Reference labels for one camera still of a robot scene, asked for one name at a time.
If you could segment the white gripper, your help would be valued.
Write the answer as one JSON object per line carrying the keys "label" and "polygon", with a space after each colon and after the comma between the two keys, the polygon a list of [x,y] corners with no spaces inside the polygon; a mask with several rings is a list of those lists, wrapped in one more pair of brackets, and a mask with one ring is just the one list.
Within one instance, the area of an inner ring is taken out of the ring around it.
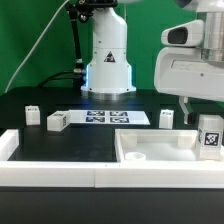
{"label": "white gripper", "polygon": [[224,62],[206,62],[197,48],[165,47],[157,57],[154,86],[160,93],[177,95],[185,124],[196,122],[190,100],[224,102]]}

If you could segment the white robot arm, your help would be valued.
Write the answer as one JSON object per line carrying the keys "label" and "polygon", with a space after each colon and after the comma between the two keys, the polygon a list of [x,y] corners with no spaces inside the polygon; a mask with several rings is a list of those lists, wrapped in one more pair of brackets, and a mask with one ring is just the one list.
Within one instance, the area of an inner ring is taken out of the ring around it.
{"label": "white robot arm", "polygon": [[[99,99],[134,92],[126,60],[127,24],[114,8],[129,0],[81,0],[80,17],[94,20],[93,58],[82,90]],[[196,19],[162,32],[154,86],[177,95],[185,115],[189,98],[224,102],[224,0],[174,0]]]}

